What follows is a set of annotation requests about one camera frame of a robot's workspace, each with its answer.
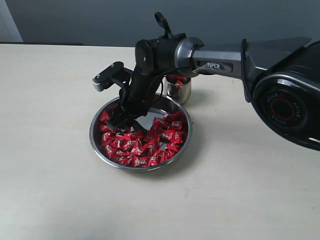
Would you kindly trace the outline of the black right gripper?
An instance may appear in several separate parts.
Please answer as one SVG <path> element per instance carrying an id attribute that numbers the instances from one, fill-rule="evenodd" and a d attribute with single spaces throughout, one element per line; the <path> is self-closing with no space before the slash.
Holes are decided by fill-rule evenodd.
<path id="1" fill-rule="evenodd" d="M 130 70 L 124 67 L 123 63 L 117 65 L 122 74 L 121 90 L 119 91 L 120 102 L 117 109 L 110 109 L 107 113 L 109 119 L 106 126 L 114 131 L 117 127 L 124 124 L 125 120 L 131 120 L 131 127 L 135 132 L 147 132 L 136 119 L 146 116 L 153 105 L 154 97 L 160 83 L 163 73 L 161 71 L 152 71 L 144 75 L 139 67 Z"/>

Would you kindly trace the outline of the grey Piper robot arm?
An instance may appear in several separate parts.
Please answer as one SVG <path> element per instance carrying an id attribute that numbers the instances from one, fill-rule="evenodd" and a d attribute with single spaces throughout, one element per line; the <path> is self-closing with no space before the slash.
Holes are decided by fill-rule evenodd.
<path id="1" fill-rule="evenodd" d="M 276 134 L 320 148 L 320 43 L 308 37 L 206 45 L 196 37 L 140 40 L 131 81 L 108 126 L 128 126 L 147 113 L 167 75 L 220 75 L 242 81 L 244 97 Z"/>

